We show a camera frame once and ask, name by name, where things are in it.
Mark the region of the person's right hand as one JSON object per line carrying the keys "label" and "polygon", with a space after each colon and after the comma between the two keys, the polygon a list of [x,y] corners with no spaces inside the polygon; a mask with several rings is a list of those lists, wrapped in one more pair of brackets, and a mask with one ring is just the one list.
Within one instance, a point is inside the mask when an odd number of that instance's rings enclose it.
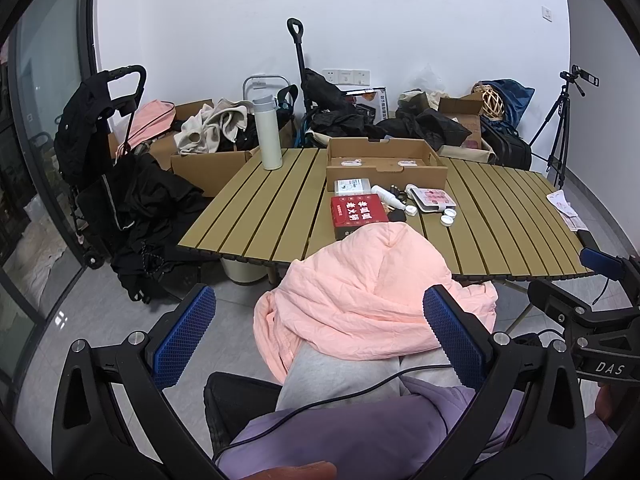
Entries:
{"label": "person's right hand", "polygon": [[625,385],[604,384],[603,382],[599,382],[598,386],[599,391],[594,401],[594,412],[608,428],[619,432],[625,420],[623,404],[629,388]]}

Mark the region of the person's left hand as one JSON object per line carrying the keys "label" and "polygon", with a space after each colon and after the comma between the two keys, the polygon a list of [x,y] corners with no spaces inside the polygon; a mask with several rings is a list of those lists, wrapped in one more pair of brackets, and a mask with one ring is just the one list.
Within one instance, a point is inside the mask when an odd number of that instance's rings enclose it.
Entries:
{"label": "person's left hand", "polygon": [[296,467],[278,467],[256,472],[243,480],[334,480],[336,467],[329,462],[318,462]]}

